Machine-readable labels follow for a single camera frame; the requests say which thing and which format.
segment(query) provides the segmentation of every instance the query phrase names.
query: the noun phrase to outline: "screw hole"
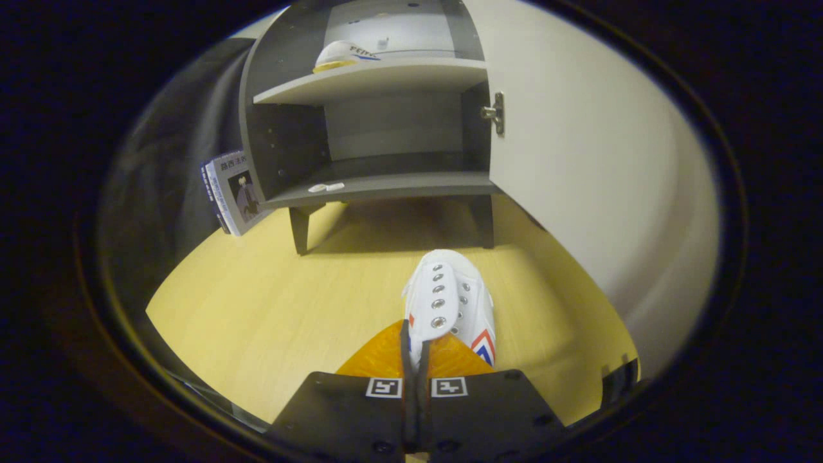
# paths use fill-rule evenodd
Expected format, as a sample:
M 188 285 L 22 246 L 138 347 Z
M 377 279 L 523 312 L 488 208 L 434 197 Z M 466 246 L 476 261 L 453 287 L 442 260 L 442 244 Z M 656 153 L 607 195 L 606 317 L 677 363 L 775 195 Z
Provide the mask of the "screw hole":
M 377 441 L 372 444 L 371 448 L 377 453 L 391 453 L 394 451 L 394 446 L 388 442 Z

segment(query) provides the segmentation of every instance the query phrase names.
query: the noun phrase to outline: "shelf leg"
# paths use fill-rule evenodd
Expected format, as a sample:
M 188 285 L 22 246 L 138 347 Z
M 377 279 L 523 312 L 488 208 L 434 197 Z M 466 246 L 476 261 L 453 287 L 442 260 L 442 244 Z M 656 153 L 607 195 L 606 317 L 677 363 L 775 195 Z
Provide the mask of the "shelf leg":
M 484 194 L 476 196 L 469 204 L 472 217 L 480 232 L 481 244 L 486 249 L 495 247 L 495 222 L 491 213 L 491 196 Z
M 298 255 L 306 255 L 309 253 L 309 215 L 324 205 L 325 204 L 319 204 L 316 206 L 289 208 L 291 235 L 295 239 L 295 249 Z

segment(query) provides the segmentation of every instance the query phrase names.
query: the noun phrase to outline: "white sneaker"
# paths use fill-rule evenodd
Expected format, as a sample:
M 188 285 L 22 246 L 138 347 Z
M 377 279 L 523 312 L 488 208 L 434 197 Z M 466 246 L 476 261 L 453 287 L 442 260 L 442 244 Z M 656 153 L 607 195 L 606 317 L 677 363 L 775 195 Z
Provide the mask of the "white sneaker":
M 361 61 L 380 61 L 377 55 L 372 54 L 352 42 L 335 40 L 320 52 L 312 72 L 322 72 L 327 69 L 339 68 L 356 64 Z
M 420 366 L 423 342 L 451 332 L 490 366 L 495 365 L 494 302 L 480 271 L 462 254 L 433 250 L 409 278 L 406 297 L 411 364 Z

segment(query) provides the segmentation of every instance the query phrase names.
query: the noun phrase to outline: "metal door latch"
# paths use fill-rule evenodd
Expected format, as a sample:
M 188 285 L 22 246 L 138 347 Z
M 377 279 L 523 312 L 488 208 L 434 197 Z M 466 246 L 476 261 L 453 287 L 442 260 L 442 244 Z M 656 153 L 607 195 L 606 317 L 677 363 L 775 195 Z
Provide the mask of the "metal door latch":
M 491 121 L 495 123 L 498 135 L 502 135 L 504 133 L 505 116 L 503 112 L 502 91 L 498 91 L 497 93 L 495 93 L 494 106 L 492 106 L 491 108 L 488 106 L 483 106 L 482 108 L 480 108 L 480 117 L 482 117 L 483 119 L 491 119 Z

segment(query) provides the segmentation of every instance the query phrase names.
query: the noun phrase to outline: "red and blue chevron stripe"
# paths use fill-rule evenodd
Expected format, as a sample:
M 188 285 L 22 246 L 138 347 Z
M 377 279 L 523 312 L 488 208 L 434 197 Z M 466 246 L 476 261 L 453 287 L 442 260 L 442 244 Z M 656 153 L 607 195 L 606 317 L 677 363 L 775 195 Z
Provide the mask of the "red and blue chevron stripe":
M 493 367 L 495 365 L 495 360 L 497 357 L 495 353 L 495 343 L 491 341 L 489 330 L 483 330 L 483 332 L 477 336 L 472 343 L 472 351 L 479 355 L 483 360 L 486 360 L 486 363 L 488 363 L 489 366 Z

